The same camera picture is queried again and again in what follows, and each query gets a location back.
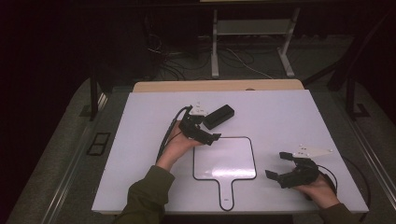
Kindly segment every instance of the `gray carpet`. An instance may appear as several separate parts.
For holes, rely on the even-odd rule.
[[[280,40],[264,37],[262,42],[221,43],[219,71],[220,79],[253,79],[265,78],[263,74],[247,69],[227,49],[232,49],[248,66],[259,70],[273,78],[286,78],[276,56],[275,48]],[[350,44],[349,36],[330,36],[326,40],[304,37],[293,40],[290,45],[290,61],[296,78],[303,80],[340,58]],[[209,45],[202,45],[203,53],[199,57],[186,57],[180,54],[167,62],[181,72],[186,79],[210,79],[210,61],[208,61]],[[177,80],[177,71],[160,70],[155,80]],[[359,170],[349,161],[346,165],[357,183],[363,198],[369,201],[371,193],[370,213],[364,223],[392,223],[396,220],[396,212],[390,204],[386,193],[382,190],[371,167],[361,152],[360,141],[355,136],[348,116],[344,111],[345,90],[329,92],[326,83],[330,76],[319,79],[307,86],[313,95],[318,109],[332,135],[332,139],[341,154],[357,165]],[[79,156],[74,163],[74,175],[69,179],[70,188],[64,188],[59,206],[52,214],[46,216],[44,223],[111,223],[113,216],[103,216],[91,211],[96,189],[99,185],[106,158],[116,134],[120,116],[131,89],[116,88],[107,95],[107,103],[95,121],[89,122],[87,117],[80,117],[85,105],[89,104],[89,83],[85,82],[76,92],[70,106],[64,114],[58,129],[37,165],[31,180],[20,197],[8,223],[40,223],[50,207],[51,199],[57,193],[62,178],[67,176],[66,170],[74,156]],[[355,124],[361,127],[364,136],[383,163],[392,179],[396,179],[396,128],[378,107],[375,101],[362,87],[357,87],[357,103],[363,104],[371,117],[359,118]],[[105,153],[102,156],[85,154],[96,133],[110,133]],[[78,146],[82,152],[77,153]],[[361,176],[369,180],[369,188]],[[321,223],[316,214],[293,216],[294,223]]]

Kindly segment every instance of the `white table surface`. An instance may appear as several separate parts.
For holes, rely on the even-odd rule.
[[[154,164],[163,136],[177,111],[200,102],[208,112],[229,105],[234,117],[210,133],[246,136],[251,140],[256,178],[233,182],[233,209],[219,206],[216,181],[193,177],[192,150],[172,168],[176,180],[169,191],[168,214],[296,214],[317,207],[294,189],[282,189],[265,170],[290,172],[295,164],[279,158],[299,145],[333,149],[314,158],[338,180],[338,197],[351,212],[367,212],[356,184],[345,166],[309,91],[189,91],[132,92],[125,106],[92,210],[117,214],[127,200],[128,188]]]

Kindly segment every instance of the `human hand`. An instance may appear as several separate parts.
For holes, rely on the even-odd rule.
[[[317,180],[309,185],[297,186],[294,189],[308,195],[321,209],[340,203],[323,175],[319,175]]]
[[[167,171],[170,171],[173,164],[190,148],[202,145],[202,143],[186,137],[178,128],[179,123],[178,120],[169,135],[163,154],[156,163],[157,166]]]

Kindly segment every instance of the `cable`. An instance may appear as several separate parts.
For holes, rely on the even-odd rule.
[[[176,62],[174,62],[174,61],[172,61],[172,60],[168,60],[168,62],[169,62],[169,63],[174,63],[174,64],[176,64],[177,66],[179,66],[179,67],[182,68],[182,69],[186,69],[186,70],[199,70],[199,69],[205,67],[205,66],[209,63],[209,59],[210,59],[210,54],[207,55],[204,64],[202,64],[202,65],[200,65],[200,66],[198,66],[198,67],[194,67],[194,68],[185,67],[185,66],[183,66],[182,64],[176,63]]]
[[[154,53],[163,54],[162,52],[160,52],[160,51],[158,51],[158,50],[155,50],[155,49],[149,49],[149,48],[148,48],[148,50],[151,51],[151,52],[154,52]]]
[[[338,181],[337,181],[337,178],[335,177],[335,175],[332,173],[332,171],[330,171],[329,169],[327,169],[326,167],[321,166],[321,165],[318,165],[318,167],[327,170],[327,172],[329,172],[332,175],[332,177],[334,178],[334,182],[335,182],[335,192],[337,192],[337,190],[338,190]]]
[[[171,124],[169,125],[168,131],[166,131],[166,134],[165,134],[165,136],[163,137],[163,141],[161,142],[160,150],[158,151],[157,159],[155,160],[155,162],[157,162],[157,161],[160,159],[161,155],[163,154],[163,150],[164,150],[165,147],[166,147],[166,144],[167,144],[167,142],[168,142],[169,135],[171,134],[173,128],[175,127],[175,124],[176,124],[176,121],[177,121],[178,116],[181,114],[181,112],[183,112],[184,110],[187,110],[187,109],[189,109],[189,108],[191,108],[191,107],[190,107],[190,106],[184,106],[184,107],[181,108],[181,109],[177,112],[177,114],[175,115],[175,118],[172,120]]]
[[[228,48],[225,48],[226,50],[228,50],[228,51],[230,51],[231,52],[231,54],[233,55],[233,56],[235,56],[235,50],[231,50],[231,49],[228,49]],[[236,57],[236,58],[238,58],[238,60],[235,60],[235,59],[233,59],[233,58],[229,58],[229,57],[226,57],[226,56],[224,56],[226,59],[228,59],[228,60],[231,60],[231,61],[235,61],[235,62],[243,62],[244,64],[253,64],[254,63],[254,57],[253,57],[253,55],[251,55],[250,53],[247,53],[247,52],[245,52],[245,51],[242,51],[242,50],[238,50],[237,52],[244,52],[249,58],[250,58],[250,62],[245,62],[245,60],[243,60],[243,59],[241,59],[240,57]]]
[[[163,70],[159,70],[158,71],[158,75],[157,76],[160,76],[162,79],[163,79],[163,81],[165,81],[165,73],[164,73],[164,71]]]
[[[183,75],[183,73],[180,72],[180,71],[178,71],[176,68],[174,68],[174,67],[172,67],[172,66],[170,66],[170,65],[168,65],[168,64],[166,64],[166,63],[163,63],[163,66],[164,66],[164,68],[167,69],[168,71],[174,71],[175,74],[180,75],[180,76],[183,78],[183,80],[186,80],[186,77]]]
[[[227,59],[227,60],[230,60],[230,61],[233,61],[233,62],[236,62],[236,63],[240,63],[240,62],[242,61],[244,64],[252,64],[252,63],[254,63],[254,57],[253,57],[252,55],[248,54],[248,53],[246,53],[246,54],[251,58],[251,62],[248,62],[248,63],[247,63],[247,62],[245,62],[245,61],[242,60],[242,59],[240,59],[240,60],[235,59],[235,58],[234,58],[234,55],[233,55],[232,58],[230,58],[230,57],[228,57],[228,56],[222,54],[222,53],[220,52],[221,50],[227,50],[227,51],[228,51],[228,49],[219,48],[219,50],[218,50],[218,55],[220,55],[221,57],[223,57],[223,58],[225,58],[225,59]]]
[[[353,163],[350,159],[348,159],[345,156],[341,156],[341,158],[343,158],[345,161],[349,162],[349,164],[351,164],[353,167],[355,167],[355,169],[359,172],[359,174],[361,175],[361,177],[363,178],[364,184],[366,185],[367,188],[367,202],[366,205],[370,210],[370,206],[371,206],[371,198],[372,198],[372,193],[371,193],[371,189],[370,189],[370,185],[369,185],[369,181],[367,180],[367,177],[363,174],[363,172],[361,171],[361,169],[359,169],[359,167]],[[368,213],[364,213],[361,218],[359,219],[359,222],[363,222],[364,219],[366,219]]]
[[[179,81],[179,78],[178,78],[178,76],[177,76],[176,73],[174,73],[174,72],[172,72],[172,71],[169,71],[167,68],[163,68],[163,67],[160,67],[160,68],[161,68],[162,71],[163,71],[163,75],[162,75],[163,80],[165,80],[165,75],[166,75],[166,71],[167,71],[167,72],[170,73],[177,81]]]
[[[165,146],[168,146],[168,144],[169,144],[174,138],[176,138],[176,136],[178,136],[179,134],[181,134],[181,132],[175,134],[175,136],[173,136],[171,139],[169,139],[169,140],[166,142],[166,145],[165,145]]]
[[[161,49],[161,47],[163,46],[163,42],[161,41],[161,38],[159,36],[157,36],[157,35],[154,35],[154,34],[149,34],[148,38],[150,38],[151,36],[156,37],[158,39],[158,42],[159,42],[158,47],[155,50]]]
[[[173,75],[173,77],[175,77],[177,79],[177,81],[179,81],[177,73],[175,73],[174,71],[172,71],[171,69],[169,69],[167,67],[160,66],[160,68],[163,69],[163,70],[168,71],[169,73],[171,73],[171,75]]]
[[[247,64],[245,64],[239,57],[238,57],[238,55],[236,55],[232,50],[230,50],[230,49],[227,49],[228,51],[230,51],[246,68],[248,68],[248,69],[250,69],[250,70],[252,70],[253,72],[257,72],[257,73],[259,73],[259,74],[262,74],[262,75],[265,75],[266,77],[269,77],[269,78],[271,78],[271,79],[274,79],[273,77],[270,77],[270,76],[268,76],[267,74],[265,74],[265,73],[262,73],[262,72],[260,72],[260,71],[257,71],[257,70],[255,70],[255,69],[253,69],[253,68],[251,68],[251,67],[249,67]]]
[[[230,67],[232,67],[232,68],[245,68],[244,65],[239,65],[239,64],[240,64],[239,61],[234,60],[234,59],[230,59],[230,58],[226,57],[226,56],[225,56],[224,54],[222,54],[220,51],[218,51],[218,56],[219,56],[219,58],[221,59],[221,61],[222,61],[223,63],[227,64],[228,66],[230,66]],[[224,58],[229,59],[229,60],[234,61],[234,62],[237,62],[237,63],[238,63],[238,66],[235,66],[235,65],[232,65],[232,64],[230,64],[230,63],[225,62]]]
[[[276,48],[258,52],[258,51],[256,51],[257,50],[256,47],[254,48],[254,50],[255,50],[254,52],[248,52],[248,49],[250,49],[252,46],[254,46],[257,43],[259,43],[260,46],[262,45],[262,43],[268,44],[269,42],[270,42],[270,44],[279,44],[278,41],[275,41],[274,38],[271,36],[268,36],[267,38],[262,38],[262,35],[243,35],[243,36],[248,36],[248,38],[244,38],[244,40],[246,40],[246,39],[249,40],[247,45],[244,46],[244,45],[240,44],[239,41],[236,41],[235,45],[239,51],[243,51],[246,54],[248,54],[249,56],[251,56],[251,54],[267,54],[267,53],[276,52]],[[230,46],[230,45],[233,45],[233,43],[231,43],[231,44],[219,43],[219,49],[226,48],[227,45]]]

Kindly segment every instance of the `olive jacket sleeve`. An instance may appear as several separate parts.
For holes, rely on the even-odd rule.
[[[160,223],[174,180],[175,177],[163,168],[151,166],[145,178],[129,187],[127,204],[114,223]]]
[[[175,177],[163,168],[151,166],[145,178],[132,184],[128,202],[115,224],[158,224],[168,203],[168,191]],[[319,211],[325,224],[359,224],[349,210],[339,203]]]
[[[360,224],[343,203],[319,211],[325,224]]]

